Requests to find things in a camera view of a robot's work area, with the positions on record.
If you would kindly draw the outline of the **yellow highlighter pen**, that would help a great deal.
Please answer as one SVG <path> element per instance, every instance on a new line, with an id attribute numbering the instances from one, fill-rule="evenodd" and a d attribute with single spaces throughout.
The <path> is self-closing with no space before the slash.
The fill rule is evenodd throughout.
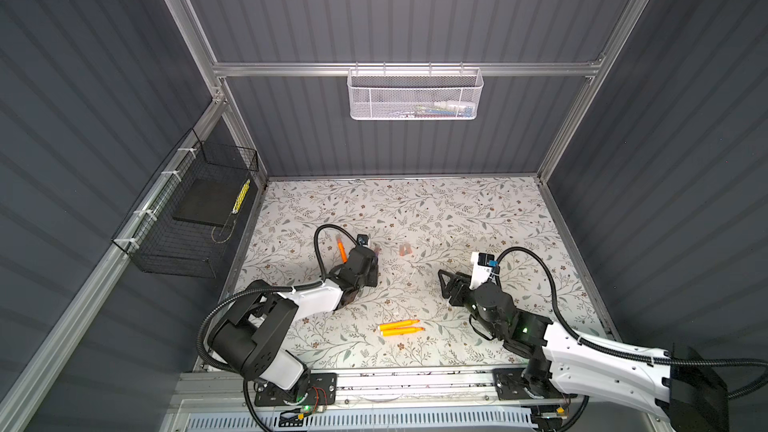
<path id="1" fill-rule="evenodd" d="M 423 331 L 424 331 L 423 327 L 400 327 L 400 328 L 381 330 L 380 334 L 382 337 L 393 337 L 393 336 L 415 334 Z"/>

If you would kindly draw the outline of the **orange highlighter pen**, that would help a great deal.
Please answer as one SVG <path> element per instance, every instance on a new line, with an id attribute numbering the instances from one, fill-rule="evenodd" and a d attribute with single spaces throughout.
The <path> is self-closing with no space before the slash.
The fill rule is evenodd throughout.
<path id="1" fill-rule="evenodd" d="M 393 330 L 393 329 L 400 329 L 400 328 L 409 328 L 416 324 L 420 323 L 420 320 L 418 319 L 411 319 L 411 320 L 403 320 L 398 322 L 391 322 L 391 323 L 385 323 L 380 324 L 378 326 L 379 331 L 387 331 L 387 330 Z"/>
<path id="2" fill-rule="evenodd" d="M 343 263 L 348 262 L 348 252 L 346 247 L 344 246 L 344 240 L 341 234 L 336 235 L 336 243 L 337 247 L 339 249 L 340 257 Z"/>

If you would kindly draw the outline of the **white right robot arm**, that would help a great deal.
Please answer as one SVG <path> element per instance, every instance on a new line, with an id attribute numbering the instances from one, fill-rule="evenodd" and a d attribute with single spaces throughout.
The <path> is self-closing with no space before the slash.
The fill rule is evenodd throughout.
<path id="1" fill-rule="evenodd" d="M 478 335 L 527 359 L 521 379 L 534 397 L 588 396 L 654 415 L 676 431 L 728 430 L 727 386 L 694 350 L 677 359 L 663 349 L 573 335 L 559 322 L 519 309 L 492 281 L 477 285 L 445 270 L 438 280 L 443 298 L 468 311 Z"/>

